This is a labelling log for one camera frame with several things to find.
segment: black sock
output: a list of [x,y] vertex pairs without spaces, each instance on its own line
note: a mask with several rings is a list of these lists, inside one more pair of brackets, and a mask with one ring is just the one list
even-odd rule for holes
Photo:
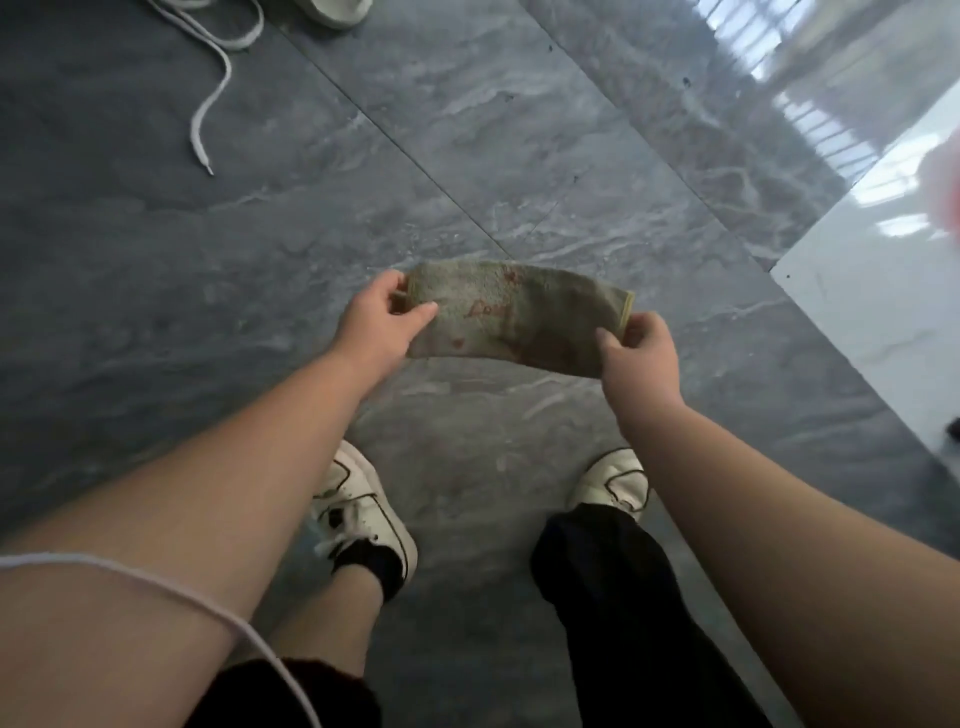
[[378,546],[366,539],[354,541],[333,557],[334,571],[347,564],[358,564],[379,580],[384,603],[403,586],[403,563],[389,546]]

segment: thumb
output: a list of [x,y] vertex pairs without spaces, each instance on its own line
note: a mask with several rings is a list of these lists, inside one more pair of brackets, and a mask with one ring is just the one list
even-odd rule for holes
[[600,349],[600,358],[602,358],[604,361],[607,361],[607,355],[609,352],[617,349],[623,349],[623,346],[620,344],[616,336],[611,334],[605,328],[597,329],[596,337],[597,347]]
[[434,317],[437,315],[437,311],[440,310],[440,306],[436,301],[431,301],[428,303],[421,303],[416,308],[411,308],[405,314],[400,316],[400,322],[403,324],[404,329],[407,335],[413,340],[414,336],[419,334],[423,329],[433,321]]

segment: floor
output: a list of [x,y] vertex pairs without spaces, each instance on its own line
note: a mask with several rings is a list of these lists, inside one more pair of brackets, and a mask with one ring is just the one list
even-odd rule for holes
[[955,477],[960,445],[944,427],[960,417],[958,128],[960,83],[772,271]]
[[[278,381],[373,272],[512,257],[635,290],[692,405],[960,556],[956,481],[767,273],[960,77],[951,0],[378,0],[343,35],[267,10],[207,118],[212,179],[185,140],[219,80],[206,49],[141,3],[2,11],[3,529]],[[416,362],[349,436],[420,543],[372,650],[388,723],[577,725],[525,559],[620,442],[598,385]],[[662,508],[645,519],[696,619],[797,725]],[[322,579],[309,541],[261,628]]]

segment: pink object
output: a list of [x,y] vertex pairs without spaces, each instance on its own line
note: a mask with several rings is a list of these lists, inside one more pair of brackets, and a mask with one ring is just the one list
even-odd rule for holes
[[917,179],[930,222],[960,240],[960,129],[924,155]]

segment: shoe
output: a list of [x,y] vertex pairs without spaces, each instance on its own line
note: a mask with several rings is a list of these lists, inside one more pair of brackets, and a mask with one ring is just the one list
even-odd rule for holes
[[335,31],[345,31],[367,17],[373,0],[296,0],[296,3],[311,20]]
[[390,507],[370,460],[346,440],[340,443],[311,509],[325,536],[317,546],[318,554],[332,560],[351,544],[367,540],[387,546],[400,558],[402,584],[414,575],[417,545],[413,537]]
[[608,452],[587,468],[577,483],[567,508],[595,503],[617,508],[639,522],[650,496],[650,485],[640,461],[630,448]]

